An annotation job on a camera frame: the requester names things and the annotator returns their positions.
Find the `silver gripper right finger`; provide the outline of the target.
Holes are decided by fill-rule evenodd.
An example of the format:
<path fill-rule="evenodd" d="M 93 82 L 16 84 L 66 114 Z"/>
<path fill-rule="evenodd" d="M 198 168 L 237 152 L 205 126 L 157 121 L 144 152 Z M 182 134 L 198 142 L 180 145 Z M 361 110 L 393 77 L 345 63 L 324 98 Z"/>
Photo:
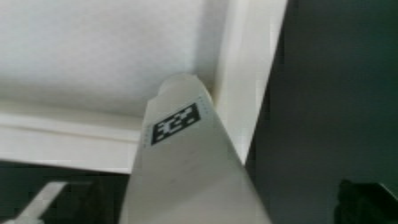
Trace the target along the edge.
<path fill-rule="evenodd" d="M 335 224 L 398 224 L 398 195 L 383 183 L 342 181 Z"/>

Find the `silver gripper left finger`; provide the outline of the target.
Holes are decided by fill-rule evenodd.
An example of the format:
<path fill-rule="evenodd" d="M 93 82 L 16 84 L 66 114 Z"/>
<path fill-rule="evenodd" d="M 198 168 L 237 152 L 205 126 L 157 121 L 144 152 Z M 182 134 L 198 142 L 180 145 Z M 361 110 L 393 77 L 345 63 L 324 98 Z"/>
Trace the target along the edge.
<path fill-rule="evenodd" d="M 63 181 L 47 183 L 20 215 L 8 221 L 8 224 L 45 224 L 41 216 L 50 208 L 52 202 L 59 197 L 66 185 L 68 183 Z"/>

